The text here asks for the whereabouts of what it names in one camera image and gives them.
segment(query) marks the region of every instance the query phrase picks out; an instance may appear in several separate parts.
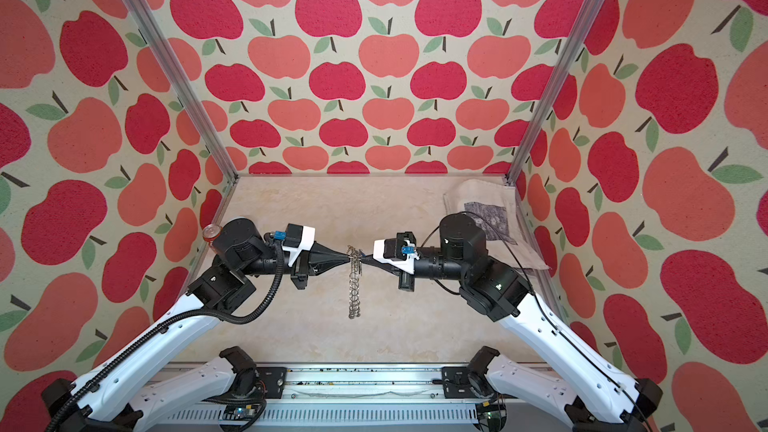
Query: black cable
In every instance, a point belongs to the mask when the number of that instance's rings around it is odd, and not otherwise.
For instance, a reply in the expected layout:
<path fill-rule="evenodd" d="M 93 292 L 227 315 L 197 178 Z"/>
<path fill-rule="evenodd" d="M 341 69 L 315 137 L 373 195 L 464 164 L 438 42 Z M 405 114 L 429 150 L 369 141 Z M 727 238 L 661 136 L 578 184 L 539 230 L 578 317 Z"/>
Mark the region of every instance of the black cable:
<path fill-rule="evenodd" d="M 235 316 L 232 314 L 228 314 L 226 312 L 221 311 L 215 311 L 215 310 L 209 310 L 209 309 L 195 309 L 192 311 L 186 311 L 181 312 L 179 314 L 176 314 L 175 316 L 169 318 L 168 320 L 160 322 L 158 325 L 156 325 L 154 328 L 149 330 L 146 334 L 142 335 L 137 339 L 135 342 L 133 342 L 128 348 L 123 350 L 119 356 L 114 358 L 109 364 L 106 364 L 103 369 L 101 369 L 91 380 L 85 383 L 83 387 L 78 389 L 77 392 L 75 392 L 66 402 L 64 402 L 64 405 L 61 406 L 58 411 L 51 417 L 51 422 L 48 424 L 47 427 L 45 427 L 45 432 L 55 432 L 58 426 L 62 423 L 65 417 L 68 416 L 68 413 L 71 408 L 77 405 L 77 402 L 80 401 L 91 389 L 93 391 L 96 391 L 99 387 L 99 383 L 105 379 L 108 375 L 110 375 L 110 372 L 114 370 L 117 366 L 119 366 L 121 363 L 123 363 L 127 358 L 129 358 L 133 352 L 136 350 L 139 350 L 139 348 L 147 343 L 149 339 L 157 335 L 158 333 L 165 333 L 168 331 L 168 327 L 172 324 L 175 324 L 178 321 L 182 321 L 186 318 L 190 317 L 197 317 L 200 315 L 207 315 L 209 317 L 216 317 L 221 321 L 229 322 L 230 324 L 235 325 L 242 325 L 242 324 L 248 324 L 249 322 L 255 321 L 262 313 L 266 310 L 267 307 L 272 303 L 272 299 L 274 299 L 275 294 L 277 293 L 277 289 L 280 286 L 280 282 L 283 279 L 283 272 L 285 268 L 285 256 L 283 255 L 283 242 L 279 240 L 275 240 L 273 242 L 273 246 L 276 250 L 276 256 L 277 256 L 277 265 L 275 270 L 275 277 L 272 281 L 272 286 L 270 287 L 270 290 L 266 293 L 266 296 L 264 297 L 264 300 L 259 304 L 256 309 L 251 312 L 248 315 L 245 315 L 243 317 Z"/>
<path fill-rule="evenodd" d="M 439 280 L 435 279 L 435 282 L 437 283 L 437 285 L 439 285 L 440 287 L 442 287 L 442 290 L 446 291 L 447 293 L 449 293 L 449 294 L 451 294 L 451 295 L 461 295 L 460 293 L 458 293 L 458 292 L 454 292 L 454 291 L 452 291 L 451 289 L 447 288 L 447 287 L 446 287 L 445 285 L 443 285 L 443 284 L 442 284 L 442 282 L 440 282 Z"/>
<path fill-rule="evenodd" d="M 567 341 L 567 342 L 568 342 L 568 343 L 571 345 L 571 347 L 573 347 L 574 349 L 576 349 L 576 351 L 577 351 L 577 352 L 579 352 L 579 353 L 581 354 L 581 357 L 583 357 L 584 359 L 586 359 L 586 360 L 587 360 L 587 362 L 589 362 L 589 363 L 590 363 L 590 365 L 591 365 L 592 367 L 594 367 L 595 369 L 597 369 L 597 371 L 598 371 L 598 372 L 600 372 L 600 373 L 601 373 L 603 376 L 605 376 L 605 378 L 606 378 L 606 379 L 608 379 L 608 381 L 609 381 L 609 382 L 611 382 L 613 385 L 615 385 L 617 388 L 619 388 L 619 389 L 620 389 L 622 392 L 624 392 L 624 395 L 626 395 L 626 396 L 627 396 L 627 398 L 630 400 L 630 402 L 632 403 L 632 405 L 634 406 L 634 408 L 636 408 L 636 409 L 638 410 L 638 412 L 640 413 L 640 416 L 643 418 L 644 427 L 645 427 L 645 428 L 648 430 L 648 432 L 651 432 L 650 424 L 648 424 L 648 418 L 646 418 L 646 417 L 645 417 L 645 414 L 643 414 L 643 411 L 642 411 L 642 410 L 640 410 L 640 408 L 638 407 L 638 404 L 637 404 L 637 403 L 636 403 L 634 400 L 632 400 L 632 397 L 630 397 L 630 396 L 629 396 L 629 394 L 627 393 L 627 391 L 626 391 L 625 389 L 623 389 L 623 388 L 622 388 L 622 387 L 619 385 L 619 383 L 618 383 L 618 382 L 616 382 L 616 380 L 614 380 L 614 379 L 613 379 L 611 376 L 609 376 L 608 374 L 606 374 L 605 372 L 603 372 L 603 370 L 602 370 L 600 367 L 598 367 L 598 366 L 596 365 L 596 363 L 595 363 L 595 362 L 593 362 L 592 360 L 590 360 L 590 358 L 589 358 L 589 357 L 587 357 L 587 355 L 586 355 L 586 354 L 585 354 L 585 353 L 584 353 L 584 352 L 583 352 L 583 351 L 582 351 L 582 350 L 581 350 L 581 349 L 580 349 L 580 348 L 579 348 L 579 347 L 578 347 L 576 344 L 574 344 L 574 343 L 571 341 L 571 339 L 569 339 L 568 337 L 566 337 L 566 336 L 565 336 L 565 334 L 563 334 L 563 333 L 562 333 L 562 331 L 560 330 L 560 328 L 558 328 L 558 326 L 557 326 L 557 325 L 555 325 L 555 324 L 554 324 L 554 323 L 553 323 L 553 322 L 552 322 L 552 321 L 549 319 L 549 317 L 547 317 L 547 314 L 544 312 L 544 308 L 542 307 L 542 304 L 541 304 L 541 303 L 538 301 L 538 296 L 537 296 L 536 292 L 533 290 L 533 284 L 531 283 L 531 279 L 530 279 L 530 277 L 528 276 L 528 273 L 525 271 L 525 267 L 523 267 L 523 266 L 522 266 L 522 264 L 521 264 L 521 263 L 520 263 L 520 261 L 518 260 L 517 256 L 514 254 L 514 252 L 512 251 L 512 249 L 511 249 L 511 248 L 509 247 L 509 245 L 507 244 L 507 241 L 505 241 L 505 240 L 504 240 L 504 238 L 503 238 L 504 236 L 503 236 L 503 235 L 501 235 L 501 234 L 498 232 L 498 230 L 496 229 L 496 227 L 495 227 L 493 224 L 491 224 L 491 223 L 490 223 L 488 220 L 486 220 L 486 219 L 485 219 L 485 217 L 483 217 L 483 216 L 481 216 L 481 215 L 479 215 L 479 214 L 475 214 L 474 212 L 470 212 L 469 210 L 464 210 L 464 211 L 461 211 L 460 213 L 461 213 L 461 214 L 466 214 L 466 215 L 475 216 L 475 217 L 478 217 L 478 218 L 480 218 L 480 220 L 484 221 L 484 222 L 485 222 L 485 225 L 486 225 L 486 226 L 489 226 L 489 227 L 491 228 L 491 230 L 493 230 L 493 231 L 494 231 L 494 233 L 495 233 L 495 234 L 496 234 L 496 235 L 497 235 L 497 236 L 498 236 L 498 237 L 501 239 L 501 241 L 502 241 L 502 244 L 504 244 L 504 246 L 507 248 L 507 251 L 508 251 L 508 252 L 509 252 L 509 253 L 512 255 L 512 258 L 514 259 L 514 261 L 515 261 L 515 262 L 516 262 L 516 263 L 517 263 L 517 264 L 520 266 L 520 271 L 521 271 L 521 272 L 523 273 L 523 275 L 525 276 L 525 281 L 528 283 L 528 286 L 531 288 L 531 294 L 533 295 L 533 298 L 534 298 L 534 299 L 535 299 L 535 301 L 536 301 L 536 305 L 538 306 L 538 310 L 539 310 L 540 312 L 542 312 L 542 317 L 543 317 L 543 318 L 544 318 L 544 319 L 545 319 L 547 322 L 549 322 L 549 324 L 552 326 L 552 328 L 553 328 L 555 331 L 557 331 L 557 332 L 558 332 L 558 334 L 559 334 L 559 335 L 560 335 L 562 338 L 564 338 L 564 339 L 565 339 L 565 341 Z"/>

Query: table surface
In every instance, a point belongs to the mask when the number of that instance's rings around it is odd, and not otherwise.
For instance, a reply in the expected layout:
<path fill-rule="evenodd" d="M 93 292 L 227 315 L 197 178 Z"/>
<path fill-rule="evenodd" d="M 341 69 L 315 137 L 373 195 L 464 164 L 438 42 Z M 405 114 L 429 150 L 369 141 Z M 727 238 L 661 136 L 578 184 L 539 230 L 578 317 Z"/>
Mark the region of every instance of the table surface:
<path fill-rule="evenodd" d="M 443 193 L 468 178 L 243 177 L 222 223 L 243 216 L 262 233 L 284 230 L 288 223 L 312 226 L 320 244 L 340 252 L 353 245 L 370 253 L 374 240 L 397 232 L 413 231 L 423 240 L 446 214 Z M 204 266 L 212 259 L 209 253 Z M 542 361 L 520 338 L 436 283 L 417 281 L 415 292 L 400 291 L 395 276 L 370 266 L 362 267 L 361 316 L 350 320 L 349 274 L 349 265 L 334 268 L 310 277 L 303 291 L 284 277 L 258 320 L 220 324 L 175 360 L 205 361 L 239 345 L 259 362 L 465 362 L 488 345 L 518 362 Z M 256 293 L 236 314 L 261 302 L 272 276 L 254 282 Z M 447 286 L 458 289 L 456 283 Z"/>

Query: metal chain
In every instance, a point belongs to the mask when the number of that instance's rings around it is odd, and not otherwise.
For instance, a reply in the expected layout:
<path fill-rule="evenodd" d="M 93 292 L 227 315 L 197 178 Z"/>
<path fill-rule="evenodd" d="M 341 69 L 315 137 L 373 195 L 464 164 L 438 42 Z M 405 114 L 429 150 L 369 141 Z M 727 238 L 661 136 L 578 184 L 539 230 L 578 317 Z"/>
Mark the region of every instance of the metal chain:
<path fill-rule="evenodd" d="M 350 319 L 352 319 L 360 316 L 360 276 L 362 276 L 360 256 L 362 254 L 351 245 L 346 253 L 350 256 Z"/>

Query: apple wallpaper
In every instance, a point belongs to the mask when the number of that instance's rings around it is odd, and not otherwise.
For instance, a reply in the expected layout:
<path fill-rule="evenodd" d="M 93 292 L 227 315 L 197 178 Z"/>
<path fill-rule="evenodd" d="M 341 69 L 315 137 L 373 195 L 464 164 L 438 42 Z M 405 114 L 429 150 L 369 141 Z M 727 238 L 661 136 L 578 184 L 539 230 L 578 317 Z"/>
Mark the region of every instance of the apple wallpaper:
<path fill-rule="evenodd" d="M 583 2 L 146 1 L 242 174 L 506 172 Z M 227 183 L 120 0 L 0 10 L 0 432 L 42 430 L 42 389 L 175 300 Z M 768 428 L 766 15 L 606 0 L 516 182 L 657 432 Z"/>
<path fill-rule="evenodd" d="M 242 173 L 393 174 L 506 172 L 582 1 L 148 3 L 189 44 L 177 52 L 200 58 L 190 80 L 225 112 L 220 138 Z M 615 0 L 599 20 L 593 54 L 618 28 Z M 157 68 L 142 76 L 167 90 Z M 570 77 L 558 114 L 575 101 Z"/>
<path fill-rule="evenodd" d="M 42 389 L 175 302 L 227 184 L 120 0 L 0 16 L 0 430 L 43 430 Z"/>
<path fill-rule="evenodd" d="M 768 0 L 606 4 L 517 180 L 529 225 L 566 322 L 661 385 L 656 430 L 768 430 Z"/>

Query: vent grille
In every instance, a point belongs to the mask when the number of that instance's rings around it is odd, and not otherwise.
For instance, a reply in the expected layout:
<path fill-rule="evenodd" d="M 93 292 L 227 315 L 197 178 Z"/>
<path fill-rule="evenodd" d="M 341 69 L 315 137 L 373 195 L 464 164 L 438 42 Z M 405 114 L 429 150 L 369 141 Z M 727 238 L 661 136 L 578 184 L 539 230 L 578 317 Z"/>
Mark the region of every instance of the vent grille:
<path fill-rule="evenodd" d="M 180 410 L 162 424 L 240 424 L 222 420 L 224 406 L 199 404 Z M 259 425 L 402 425 L 474 424 L 474 404 L 274 404 L 266 406 Z"/>

